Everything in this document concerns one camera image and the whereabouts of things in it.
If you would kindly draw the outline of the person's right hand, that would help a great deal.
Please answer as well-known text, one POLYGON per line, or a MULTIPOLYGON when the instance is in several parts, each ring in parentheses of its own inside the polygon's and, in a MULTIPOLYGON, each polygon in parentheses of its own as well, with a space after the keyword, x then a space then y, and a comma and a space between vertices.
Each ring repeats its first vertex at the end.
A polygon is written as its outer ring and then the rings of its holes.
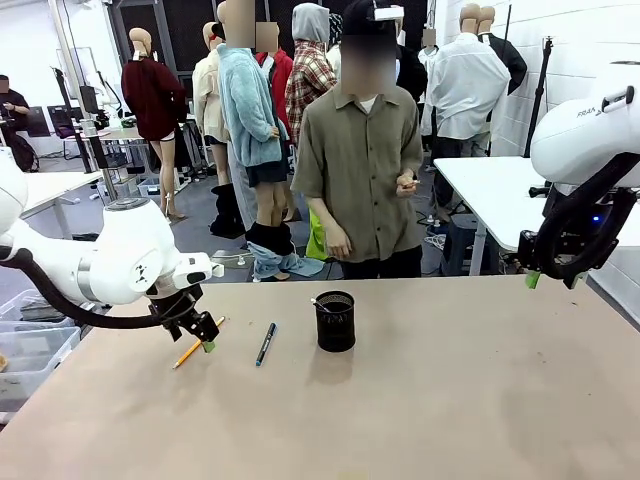
POLYGON ((338 260, 346 260, 352 252, 350 239, 339 225, 326 229, 326 242, 329 254, 338 260))

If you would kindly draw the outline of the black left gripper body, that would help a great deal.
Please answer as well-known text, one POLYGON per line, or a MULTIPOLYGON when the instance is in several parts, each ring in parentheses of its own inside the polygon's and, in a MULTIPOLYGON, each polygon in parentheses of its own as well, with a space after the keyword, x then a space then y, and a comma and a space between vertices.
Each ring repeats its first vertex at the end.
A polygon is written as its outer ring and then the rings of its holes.
POLYGON ((196 310, 202 296, 201 285, 195 284, 165 298, 150 298, 149 310, 168 331, 208 331, 211 314, 196 310))

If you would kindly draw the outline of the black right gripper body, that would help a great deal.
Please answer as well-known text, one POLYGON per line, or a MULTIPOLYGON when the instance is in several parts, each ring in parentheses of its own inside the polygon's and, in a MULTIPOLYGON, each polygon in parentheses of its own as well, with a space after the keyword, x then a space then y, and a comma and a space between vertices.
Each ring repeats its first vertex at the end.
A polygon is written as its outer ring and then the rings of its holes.
POLYGON ((553 279, 574 278, 591 269, 582 257, 585 242, 578 236, 561 234, 551 242, 539 242, 539 237, 530 230, 520 233, 517 258, 526 269, 553 279))

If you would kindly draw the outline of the person's left hand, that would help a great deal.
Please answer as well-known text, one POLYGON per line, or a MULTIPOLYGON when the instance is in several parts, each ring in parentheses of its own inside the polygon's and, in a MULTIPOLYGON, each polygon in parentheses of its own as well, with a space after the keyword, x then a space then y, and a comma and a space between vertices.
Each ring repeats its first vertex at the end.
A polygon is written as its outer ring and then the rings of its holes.
POLYGON ((415 176, 415 172, 406 169, 396 180, 396 195, 398 197, 410 197, 417 191, 420 181, 415 176))

